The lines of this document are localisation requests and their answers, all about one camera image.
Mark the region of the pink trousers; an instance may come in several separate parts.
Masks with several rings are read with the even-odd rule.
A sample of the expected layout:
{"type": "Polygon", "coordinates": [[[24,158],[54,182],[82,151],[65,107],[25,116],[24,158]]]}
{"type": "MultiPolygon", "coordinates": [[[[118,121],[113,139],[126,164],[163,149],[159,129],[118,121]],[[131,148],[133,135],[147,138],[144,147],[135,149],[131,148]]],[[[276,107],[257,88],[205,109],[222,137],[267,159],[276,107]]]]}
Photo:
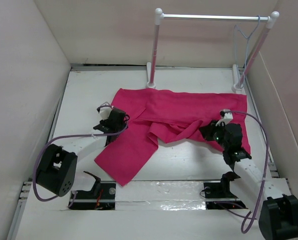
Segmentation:
{"type": "Polygon", "coordinates": [[[158,141],[203,142],[199,128],[220,119],[220,111],[246,112],[247,96],[236,93],[187,93],[120,89],[114,107],[129,116],[128,129],[109,144],[95,163],[121,186],[129,183],[158,149],[158,141]]]}

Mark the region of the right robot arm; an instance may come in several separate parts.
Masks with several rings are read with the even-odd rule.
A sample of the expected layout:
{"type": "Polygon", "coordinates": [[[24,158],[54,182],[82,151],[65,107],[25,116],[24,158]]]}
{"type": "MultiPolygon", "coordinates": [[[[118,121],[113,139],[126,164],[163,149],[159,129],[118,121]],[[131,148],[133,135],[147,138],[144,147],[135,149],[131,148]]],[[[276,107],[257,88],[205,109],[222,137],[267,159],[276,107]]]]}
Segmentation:
{"type": "Polygon", "coordinates": [[[223,175],[221,194],[239,198],[255,217],[267,240],[298,238],[298,199],[286,194],[257,168],[242,146],[242,128],[236,123],[211,121],[199,129],[204,140],[215,141],[223,148],[225,163],[231,172],[223,175]]]}

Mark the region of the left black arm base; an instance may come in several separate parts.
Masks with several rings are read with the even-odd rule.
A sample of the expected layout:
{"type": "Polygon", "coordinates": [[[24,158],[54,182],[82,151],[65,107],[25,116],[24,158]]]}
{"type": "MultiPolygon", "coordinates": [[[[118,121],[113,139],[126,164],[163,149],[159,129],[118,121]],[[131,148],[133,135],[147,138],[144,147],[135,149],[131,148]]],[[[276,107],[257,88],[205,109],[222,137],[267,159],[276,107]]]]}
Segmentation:
{"type": "Polygon", "coordinates": [[[115,182],[102,181],[100,177],[84,171],[76,175],[67,207],[80,211],[114,210],[115,195],[115,182]]]}

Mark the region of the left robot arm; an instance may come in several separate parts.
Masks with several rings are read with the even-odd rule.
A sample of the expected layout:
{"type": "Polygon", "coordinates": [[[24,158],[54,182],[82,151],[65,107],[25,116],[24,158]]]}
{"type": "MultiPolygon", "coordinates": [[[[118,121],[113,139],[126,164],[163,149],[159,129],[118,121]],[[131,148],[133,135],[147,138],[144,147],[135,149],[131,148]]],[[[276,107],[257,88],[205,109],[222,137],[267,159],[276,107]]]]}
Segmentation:
{"type": "Polygon", "coordinates": [[[48,202],[77,191],[79,160],[114,142],[127,128],[130,116],[112,105],[97,108],[99,123],[87,134],[62,135],[51,139],[34,164],[32,187],[35,197],[48,202]]]}

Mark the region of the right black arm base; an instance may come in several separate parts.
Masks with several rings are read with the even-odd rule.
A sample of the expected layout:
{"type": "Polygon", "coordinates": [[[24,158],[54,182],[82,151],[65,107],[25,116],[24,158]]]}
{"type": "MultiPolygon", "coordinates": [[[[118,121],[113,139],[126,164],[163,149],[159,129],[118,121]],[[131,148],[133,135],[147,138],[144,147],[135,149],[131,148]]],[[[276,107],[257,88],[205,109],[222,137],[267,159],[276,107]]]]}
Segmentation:
{"type": "Polygon", "coordinates": [[[239,178],[233,172],[222,175],[219,181],[206,181],[200,196],[205,200],[206,210],[246,209],[245,204],[230,192],[230,183],[239,178]]]}

